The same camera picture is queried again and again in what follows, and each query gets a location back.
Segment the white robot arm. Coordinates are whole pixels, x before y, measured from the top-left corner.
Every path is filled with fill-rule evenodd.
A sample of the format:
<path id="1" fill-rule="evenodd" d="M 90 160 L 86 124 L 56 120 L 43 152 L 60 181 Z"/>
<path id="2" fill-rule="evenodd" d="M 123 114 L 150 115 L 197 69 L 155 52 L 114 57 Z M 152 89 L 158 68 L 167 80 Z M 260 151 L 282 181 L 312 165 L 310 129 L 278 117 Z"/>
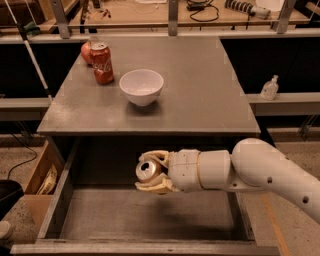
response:
<path id="1" fill-rule="evenodd" d="M 320 222 L 320 181 L 260 139 L 241 140 L 232 151 L 148 151 L 136 176 L 137 189 L 157 194 L 271 191 Z"/>

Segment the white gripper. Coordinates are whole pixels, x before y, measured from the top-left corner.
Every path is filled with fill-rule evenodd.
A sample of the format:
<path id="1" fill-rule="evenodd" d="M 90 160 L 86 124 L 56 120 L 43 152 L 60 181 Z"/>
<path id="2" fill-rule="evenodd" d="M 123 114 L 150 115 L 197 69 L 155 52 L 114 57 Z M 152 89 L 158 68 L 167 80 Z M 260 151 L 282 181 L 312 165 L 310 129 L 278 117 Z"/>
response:
<path id="1" fill-rule="evenodd" d="M 198 150 L 181 150 L 170 152 L 166 150 L 152 150 L 142 153 L 140 162 L 153 162 L 157 167 L 168 169 L 168 177 L 157 178 L 156 182 L 136 182 L 138 190 L 156 194 L 170 192 L 193 192 L 201 189 L 198 177 Z"/>

